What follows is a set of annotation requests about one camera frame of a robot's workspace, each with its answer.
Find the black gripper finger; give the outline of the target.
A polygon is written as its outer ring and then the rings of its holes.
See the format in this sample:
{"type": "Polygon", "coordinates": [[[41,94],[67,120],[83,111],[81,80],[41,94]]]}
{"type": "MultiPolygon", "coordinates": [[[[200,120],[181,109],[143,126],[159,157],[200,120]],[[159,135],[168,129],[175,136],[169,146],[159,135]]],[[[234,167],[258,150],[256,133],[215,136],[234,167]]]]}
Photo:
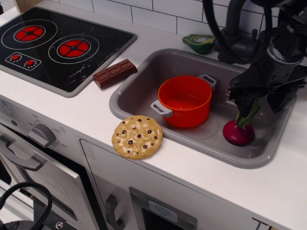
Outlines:
{"type": "Polygon", "coordinates": [[[237,106],[239,109],[239,118],[246,118],[252,109],[255,99],[244,96],[241,99],[239,99],[237,102],[238,102],[237,106]]]}
{"type": "Polygon", "coordinates": [[[281,111],[296,95],[297,87],[280,87],[268,95],[267,101],[274,113],[281,111]]]}

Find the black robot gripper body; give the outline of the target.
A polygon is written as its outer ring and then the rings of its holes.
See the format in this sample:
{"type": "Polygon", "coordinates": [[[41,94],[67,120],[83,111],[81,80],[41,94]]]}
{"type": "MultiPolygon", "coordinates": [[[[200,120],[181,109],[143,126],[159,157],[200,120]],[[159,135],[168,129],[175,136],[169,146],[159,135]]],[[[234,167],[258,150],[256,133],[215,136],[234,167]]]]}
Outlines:
{"type": "Polygon", "coordinates": [[[250,67],[230,81],[228,98],[238,104],[242,97],[254,99],[268,97],[280,87],[304,88],[307,78],[307,68],[298,62],[285,62],[278,59],[269,50],[263,59],[252,63],[250,67]]]}

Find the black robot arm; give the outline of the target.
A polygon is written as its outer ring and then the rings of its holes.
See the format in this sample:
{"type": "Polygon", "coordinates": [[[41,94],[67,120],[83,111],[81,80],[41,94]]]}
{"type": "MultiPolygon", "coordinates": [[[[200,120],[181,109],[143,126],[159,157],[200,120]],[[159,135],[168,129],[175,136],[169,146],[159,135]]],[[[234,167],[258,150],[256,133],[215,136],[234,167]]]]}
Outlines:
{"type": "Polygon", "coordinates": [[[264,8],[265,30],[241,41],[239,22],[245,1],[232,0],[220,43],[230,62],[250,67],[230,81],[229,99],[239,108],[237,120],[252,118],[258,100],[267,97],[273,112],[281,111],[306,85],[307,3],[303,0],[256,0],[264,8]]]}

